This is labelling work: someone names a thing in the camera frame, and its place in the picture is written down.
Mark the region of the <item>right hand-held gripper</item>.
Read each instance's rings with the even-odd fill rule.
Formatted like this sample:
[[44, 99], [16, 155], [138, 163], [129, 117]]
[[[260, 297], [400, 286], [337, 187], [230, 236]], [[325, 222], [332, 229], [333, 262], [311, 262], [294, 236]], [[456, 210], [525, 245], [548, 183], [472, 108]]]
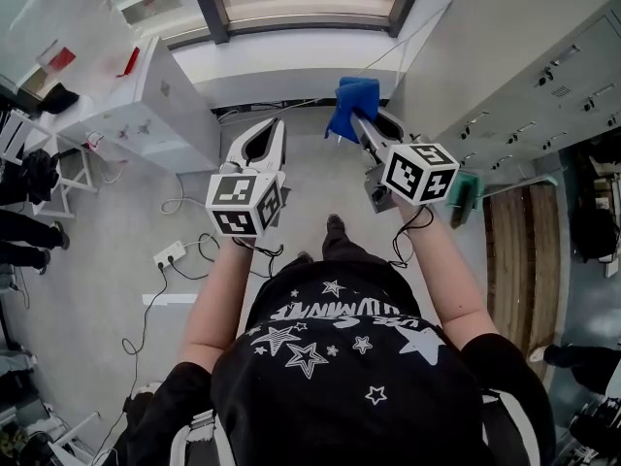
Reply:
[[406, 128], [383, 109], [374, 121], [354, 111], [351, 121], [362, 149], [375, 164], [365, 173], [364, 187], [376, 214], [396, 206], [394, 195], [413, 206], [447, 198], [460, 164], [442, 145], [402, 143]]

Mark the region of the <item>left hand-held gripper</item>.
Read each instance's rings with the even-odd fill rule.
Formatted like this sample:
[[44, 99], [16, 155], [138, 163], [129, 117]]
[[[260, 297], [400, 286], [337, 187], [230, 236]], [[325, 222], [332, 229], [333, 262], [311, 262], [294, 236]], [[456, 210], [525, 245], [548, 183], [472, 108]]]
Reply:
[[227, 162], [211, 176], [206, 210], [223, 237], [261, 238], [278, 227], [288, 188], [282, 166], [285, 122], [271, 117], [247, 129], [231, 145]]

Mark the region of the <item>blue cloth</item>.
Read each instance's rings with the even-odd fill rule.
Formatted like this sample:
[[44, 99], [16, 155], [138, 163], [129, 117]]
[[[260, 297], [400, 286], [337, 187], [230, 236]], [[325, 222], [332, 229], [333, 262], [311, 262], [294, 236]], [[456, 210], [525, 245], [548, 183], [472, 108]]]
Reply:
[[328, 138], [330, 134], [335, 134], [354, 144], [359, 144], [351, 118], [354, 114], [362, 114], [367, 120], [376, 119], [379, 108], [379, 80], [342, 77], [335, 94], [336, 109], [327, 125], [325, 138]]

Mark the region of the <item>person's left forearm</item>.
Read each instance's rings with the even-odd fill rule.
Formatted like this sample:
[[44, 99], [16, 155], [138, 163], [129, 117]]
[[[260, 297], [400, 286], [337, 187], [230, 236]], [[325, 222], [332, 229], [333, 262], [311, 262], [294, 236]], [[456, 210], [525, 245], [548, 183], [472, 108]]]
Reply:
[[226, 239], [189, 313], [180, 361], [212, 372], [237, 338], [253, 251]]

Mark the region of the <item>person's right forearm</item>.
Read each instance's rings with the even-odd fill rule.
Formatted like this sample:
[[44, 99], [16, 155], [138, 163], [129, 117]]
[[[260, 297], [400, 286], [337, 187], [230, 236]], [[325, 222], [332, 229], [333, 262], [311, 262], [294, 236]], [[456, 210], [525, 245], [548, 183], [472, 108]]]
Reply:
[[496, 334], [482, 291], [450, 230], [434, 210], [401, 198], [396, 203], [447, 338], [460, 350], [481, 335]]

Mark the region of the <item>white window sill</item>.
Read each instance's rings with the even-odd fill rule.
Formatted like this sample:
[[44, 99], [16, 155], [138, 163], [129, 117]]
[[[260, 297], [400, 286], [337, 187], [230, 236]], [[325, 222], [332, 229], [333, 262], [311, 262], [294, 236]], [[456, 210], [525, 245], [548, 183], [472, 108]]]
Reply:
[[340, 78], [356, 75], [378, 79], [388, 98], [406, 65], [395, 44], [372, 31], [278, 31], [183, 47], [173, 56], [208, 104], [223, 108], [332, 98]]

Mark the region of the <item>white cabinet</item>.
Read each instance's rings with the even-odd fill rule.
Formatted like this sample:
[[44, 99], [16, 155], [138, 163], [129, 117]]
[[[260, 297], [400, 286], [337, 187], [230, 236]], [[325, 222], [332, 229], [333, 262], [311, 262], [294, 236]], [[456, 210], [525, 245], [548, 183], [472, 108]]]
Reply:
[[132, 72], [103, 100], [82, 96], [46, 119], [52, 131], [86, 143], [102, 158], [141, 157], [173, 174], [214, 170], [220, 124], [172, 52], [158, 38], [139, 43]]

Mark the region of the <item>person's black trouser leg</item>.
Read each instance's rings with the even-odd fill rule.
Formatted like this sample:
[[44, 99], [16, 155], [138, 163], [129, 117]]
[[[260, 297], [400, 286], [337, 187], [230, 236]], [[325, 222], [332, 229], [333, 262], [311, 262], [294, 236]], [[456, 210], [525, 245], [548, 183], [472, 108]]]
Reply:
[[348, 238], [343, 220], [335, 214], [329, 215], [326, 221], [322, 259], [349, 270], [384, 271], [389, 269], [385, 260], [368, 253]]

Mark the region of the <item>white power strip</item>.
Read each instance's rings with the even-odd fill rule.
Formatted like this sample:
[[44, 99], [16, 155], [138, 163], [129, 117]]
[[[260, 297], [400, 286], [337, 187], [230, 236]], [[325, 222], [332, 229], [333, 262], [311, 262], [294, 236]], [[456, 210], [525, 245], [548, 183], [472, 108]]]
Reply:
[[176, 241], [163, 249], [153, 257], [153, 261], [159, 270], [174, 264], [186, 256], [186, 247], [183, 242]]

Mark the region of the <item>grey metal locker cabinet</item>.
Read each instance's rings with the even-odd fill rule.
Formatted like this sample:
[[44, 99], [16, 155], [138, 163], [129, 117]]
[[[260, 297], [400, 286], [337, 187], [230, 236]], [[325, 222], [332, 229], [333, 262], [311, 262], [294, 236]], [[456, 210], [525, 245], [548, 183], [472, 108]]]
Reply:
[[621, 129], [621, 0], [453, 0], [388, 111], [487, 184]]

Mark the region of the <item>red packet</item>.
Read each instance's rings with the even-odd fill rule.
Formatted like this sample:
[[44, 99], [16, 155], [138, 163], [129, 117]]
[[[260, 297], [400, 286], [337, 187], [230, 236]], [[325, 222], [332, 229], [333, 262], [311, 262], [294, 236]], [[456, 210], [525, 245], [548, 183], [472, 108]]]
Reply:
[[130, 75], [132, 73], [139, 55], [140, 55], [140, 49], [138, 47], [134, 47], [134, 49], [133, 49], [133, 51], [132, 51], [132, 53], [131, 53], [128, 61], [127, 61], [127, 64], [125, 66], [125, 69], [124, 69], [123, 73], [117, 75], [118, 78], [122, 78], [122, 77], [128, 76], [128, 75]]
[[66, 47], [63, 47], [62, 49], [56, 51], [49, 60], [49, 68], [54, 73], [60, 72], [69, 64], [71, 64], [75, 60], [75, 58], [76, 56], [72, 51], [70, 51]]

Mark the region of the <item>white floor tape strip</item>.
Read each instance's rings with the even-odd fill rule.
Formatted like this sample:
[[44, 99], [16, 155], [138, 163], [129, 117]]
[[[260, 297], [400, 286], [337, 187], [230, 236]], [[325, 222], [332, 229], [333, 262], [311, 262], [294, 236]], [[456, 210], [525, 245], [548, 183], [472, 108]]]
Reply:
[[192, 305], [196, 298], [196, 293], [160, 293], [142, 296], [145, 306]]

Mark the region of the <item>white chair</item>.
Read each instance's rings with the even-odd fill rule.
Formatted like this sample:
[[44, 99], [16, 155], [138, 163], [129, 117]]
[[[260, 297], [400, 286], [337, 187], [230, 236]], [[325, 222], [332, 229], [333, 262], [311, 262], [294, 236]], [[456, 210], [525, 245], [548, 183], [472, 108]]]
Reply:
[[[75, 215], [69, 207], [69, 192], [73, 189], [91, 193], [97, 191], [93, 183], [86, 149], [49, 131], [20, 111], [11, 110], [0, 114], [0, 160], [8, 164], [11, 169], [15, 169], [14, 181], [21, 189], [23, 188], [18, 181], [18, 172], [22, 160], [30, 152], [38, 149], [43, 149], [50, 155], [59, 154], [57, 170], [60, 179], [48, 202], [34, 205], [28, 201], [26, 193], [25, 201], [31, 205], [35, 216], [73, 218]], [[61, 156], [72, 150], [80, 156], [82, 166], [75, 176], [68, 178], [62, 172]]]

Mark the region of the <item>wooden bench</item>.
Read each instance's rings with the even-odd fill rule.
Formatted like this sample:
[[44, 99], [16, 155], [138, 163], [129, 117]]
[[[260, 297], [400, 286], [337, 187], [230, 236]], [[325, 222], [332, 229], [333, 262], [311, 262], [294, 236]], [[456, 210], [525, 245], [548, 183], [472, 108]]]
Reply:
[[483, 202], [487, 308], [524, 356], [553, 342], [561, 251], [556, 187], [536, 183]]

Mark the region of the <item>black cap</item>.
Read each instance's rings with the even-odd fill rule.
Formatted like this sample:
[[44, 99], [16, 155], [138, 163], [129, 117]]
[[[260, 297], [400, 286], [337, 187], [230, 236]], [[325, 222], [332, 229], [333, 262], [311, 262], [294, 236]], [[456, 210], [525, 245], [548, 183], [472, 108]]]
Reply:
[[80, 96], [68, 90], [62, 83], [57, 83], [39, 102], [38, 111], [51, 115], [59, 115], [75, 105]]

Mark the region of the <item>black garment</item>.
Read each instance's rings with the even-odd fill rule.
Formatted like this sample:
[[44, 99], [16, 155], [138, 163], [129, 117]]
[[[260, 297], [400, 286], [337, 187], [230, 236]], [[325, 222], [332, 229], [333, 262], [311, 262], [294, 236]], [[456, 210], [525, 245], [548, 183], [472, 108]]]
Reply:
[[18, 181], [28, 201], [34, 205], [48, 202], [60, 176], [57, 170], [59, 154], [50, 155], [43, 149], [30, 152], [18, 172]]

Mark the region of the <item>clear plastic bag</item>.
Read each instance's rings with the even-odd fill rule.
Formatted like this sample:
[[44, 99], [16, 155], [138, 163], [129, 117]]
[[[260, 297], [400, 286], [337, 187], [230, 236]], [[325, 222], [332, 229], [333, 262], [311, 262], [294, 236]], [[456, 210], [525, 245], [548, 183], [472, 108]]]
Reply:
[[[40, 113], [45, 96], [27, 83], [36, 73], [46, 87], [62, 83], [80, 98], [105, 99], [136, 43], [112, 0], [0, 0], [0, 112]], [[63, 47], [76, 58], [54, 73], [49, 60]]]

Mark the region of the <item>black backpack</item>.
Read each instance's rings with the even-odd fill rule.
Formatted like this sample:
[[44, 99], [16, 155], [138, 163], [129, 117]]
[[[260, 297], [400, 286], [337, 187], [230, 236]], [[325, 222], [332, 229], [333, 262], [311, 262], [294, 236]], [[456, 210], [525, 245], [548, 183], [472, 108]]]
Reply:
[[621, 228], [610, 210], [580, 208], [572, 220], [572, 239], [583, 263], [614, 255]]

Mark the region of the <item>person's black star-print shirt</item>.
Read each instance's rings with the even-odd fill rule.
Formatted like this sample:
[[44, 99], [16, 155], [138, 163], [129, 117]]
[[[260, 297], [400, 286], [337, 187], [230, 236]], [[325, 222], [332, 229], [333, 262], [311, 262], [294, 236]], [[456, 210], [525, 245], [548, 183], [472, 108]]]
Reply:
[[212, 372], [174, 367], [119, 466], [168, 466], [201, 412], [236, 466], [551, 466], [547, 394], [499, 334], [457, 349], [394, 271], [329, 262], [266, 283]]

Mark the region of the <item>black window frame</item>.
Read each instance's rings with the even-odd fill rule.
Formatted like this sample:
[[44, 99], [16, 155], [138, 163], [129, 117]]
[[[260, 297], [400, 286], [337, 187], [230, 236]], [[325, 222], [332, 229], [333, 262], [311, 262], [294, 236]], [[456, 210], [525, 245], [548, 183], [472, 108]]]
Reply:
[[230, 20], [223, 0], [197, 0], [209, 30], [209, 38], [216, 44], [224, 44], [233, 37], [249, 34], [315, 29], [373, 31], [395, 38], [402, 31], [415, 1], [395, 0], [386, 17], [314, 14]]

